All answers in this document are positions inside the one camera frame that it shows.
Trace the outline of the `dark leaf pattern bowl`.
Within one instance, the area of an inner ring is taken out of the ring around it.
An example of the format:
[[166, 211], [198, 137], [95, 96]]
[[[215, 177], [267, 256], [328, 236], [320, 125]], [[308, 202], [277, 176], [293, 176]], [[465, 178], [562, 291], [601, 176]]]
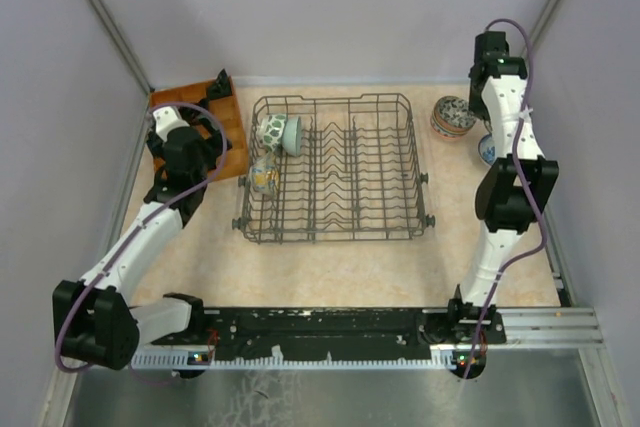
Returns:
[[470, 130], [476, 123], [468, 101], [460, 97], [441, 97], [436, 101], [434, 112], [442, 126], [454, 130]]

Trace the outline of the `orange flower green leaf bowl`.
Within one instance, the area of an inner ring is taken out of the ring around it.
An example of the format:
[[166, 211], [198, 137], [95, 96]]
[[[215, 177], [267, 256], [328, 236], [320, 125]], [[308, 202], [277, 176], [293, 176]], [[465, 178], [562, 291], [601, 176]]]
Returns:
[[448, 124], [441, 124], [436, 117], [430, 118], [430, 126], [436, 134], [447, 141], [462, 139], [473, 129], [473, 126], [468, 129], [451, 129]]

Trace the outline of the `blue rose pattern bowl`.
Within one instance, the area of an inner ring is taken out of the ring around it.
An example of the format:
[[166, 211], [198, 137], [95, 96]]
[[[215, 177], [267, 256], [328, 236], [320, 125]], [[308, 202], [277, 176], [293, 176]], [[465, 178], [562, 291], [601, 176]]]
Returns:
[[484, 135], [478, 142], [478, 154], [484, 164], [491, 166], [495, 161], [495, 144], [491, 134]]

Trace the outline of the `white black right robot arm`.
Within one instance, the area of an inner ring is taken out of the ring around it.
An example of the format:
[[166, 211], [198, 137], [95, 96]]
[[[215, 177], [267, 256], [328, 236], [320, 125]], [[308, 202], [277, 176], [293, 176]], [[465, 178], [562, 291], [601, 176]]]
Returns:
[[476, 251], [446, 327], [454, 340], [478, 344], [484, 328], [494, 324], [494, 297], [506, 270], [546, 246], [547, 230], [541, 227], [538, 246], [513, 253], [530, 225], [542, 221], [559, 165], [545, 157], [534, 133], [533, 69], [510, 53], [504, 32], [476, 36], [469, 77], [470, 110], [491, 125], [495, 153], [476, 190], [474, 209], [481, 223]]

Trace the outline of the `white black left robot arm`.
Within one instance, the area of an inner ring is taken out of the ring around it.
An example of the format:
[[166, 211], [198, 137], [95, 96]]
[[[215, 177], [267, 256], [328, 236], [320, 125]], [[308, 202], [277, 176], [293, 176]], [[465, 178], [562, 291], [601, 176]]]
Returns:
[[[189, 107], [212, 126], [210, 138], [182, 118], [179, 110]], [[155, 259], [201, 205], [232, 143], [223, 124], [198, 105], [165, 103], [150, 113], [161, 142], [162, 172], [129, 229], [107, 254], [78, 281], [62, 281], [53, 291], [54, 361], [62, 372], [93, 365], [121, 370], [143, 345], [172, 334], [194, 344], [207, 334], [199, 298], [170, 293], [144, 306], [129, 303]]]

